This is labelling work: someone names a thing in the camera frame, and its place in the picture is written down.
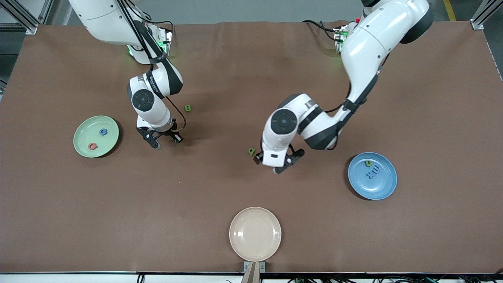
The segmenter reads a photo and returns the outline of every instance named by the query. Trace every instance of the yellow floor line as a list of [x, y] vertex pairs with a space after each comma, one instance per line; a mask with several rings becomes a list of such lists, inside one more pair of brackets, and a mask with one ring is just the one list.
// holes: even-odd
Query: yellow floor line
[[456, 16], [454, 15], [454, 10], [452, 10], [452, 5], [450, 0], [444, 0], [445, 9], [447, 10], [447, 15], [449, 16], [449, 21], [455, 22]]

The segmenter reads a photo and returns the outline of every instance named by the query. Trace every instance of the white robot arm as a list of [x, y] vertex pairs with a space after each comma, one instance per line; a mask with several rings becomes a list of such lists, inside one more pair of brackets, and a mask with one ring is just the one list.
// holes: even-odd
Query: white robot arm
[[[332, 150], [349, 118], [362, 105], [377, 81], [381, 63], [399, 43], [421, 37], [433, 22], [433, 11], [426, 0], [362, 0], [364, 11], [358, 24], [349, 25], [341, 56], [350, 80], [348, 96], [333, 110], [323, 111], [307, 94], [285, 99], [269, 117], [262, 134], [262, 151], [255, 162], [274, 167], [277, 174], [292, 166], [303, 150], [290, 143], [295, 133], [315, 150]], [[327, 113], [337, 110], [334, 116]]]
[[136, 128], [150, 146], [160, 149], [157, 138], [169, 135], [176, 142], [177, 123], [161, 100], [177, 94], [182, 76], [171, 64], [159, 41], [167, 38], [165, 29], [145, 23], [143, 13], [131, 0], [69, 0], [85, 28], [97, 39], [130, 46], [135, 59], [150, 64], [146, 73], [129, 80], [127, 94], [138, 114]]

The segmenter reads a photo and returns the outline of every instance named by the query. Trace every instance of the table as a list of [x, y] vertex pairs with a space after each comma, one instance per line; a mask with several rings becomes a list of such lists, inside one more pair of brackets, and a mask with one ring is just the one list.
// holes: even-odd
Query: table
[[[282, 225], [269, 272], [500, 267], [503, 88], [482, 31], [435, 22], [398, 46], [337, 150], [307, 150], [280, 175], [248, 148], [288, 95], [324, 109], [343, 100], [333, 42], [300, 23], [177, 26], [174, 40], [185, 85], [173, 101], [192, 112], [185, 140], [155, 151], [126, 95], [147, 67], [126, 47], [84, 27], [40, 26], [25, 39], [0, 103], [0, 271], [239, 271], [228, 228], [249, 206]], [[121, 139], [87, 159], [72, 137], [94, 115], [114, 118]], [[300, 137], [293, 146], [308, 149]], [[350, 159], [366, 151], [396, 167], [388, 199], [348, 185]]]

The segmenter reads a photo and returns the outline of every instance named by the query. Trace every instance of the blue plate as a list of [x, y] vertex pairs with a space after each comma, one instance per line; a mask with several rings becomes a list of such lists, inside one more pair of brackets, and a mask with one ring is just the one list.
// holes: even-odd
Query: blue plate
[[371, 200], [389, 197], [398, 182], [393, 164], [386, 157], [374, 152], [355, 156], [349, 164], [348, 177], [355, 191]]

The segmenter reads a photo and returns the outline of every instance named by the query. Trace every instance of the plate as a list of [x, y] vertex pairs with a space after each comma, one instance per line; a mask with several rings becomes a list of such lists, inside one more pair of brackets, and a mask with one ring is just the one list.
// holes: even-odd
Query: plate
[[[119, 126], [107, 116], [94, 116], [82, 122], [73, 135], [73, 147], [84, 157], [96, 158], [105, 155], [114, 148], [119, 139]], [[97, 148], [91, 150], [90, 144]]]
[[274, 214], [262, 207], [239, 212], [229, 229], [230, 245], [247, 261], [264, 261], [280, 246], [281, 226]]
[[393, 164], [386, 157], [374, 152], [355, 156], [349, 164], [348, 177], [353, 189], [362, 197], [371, 200], [389, 197], [398, 183]]

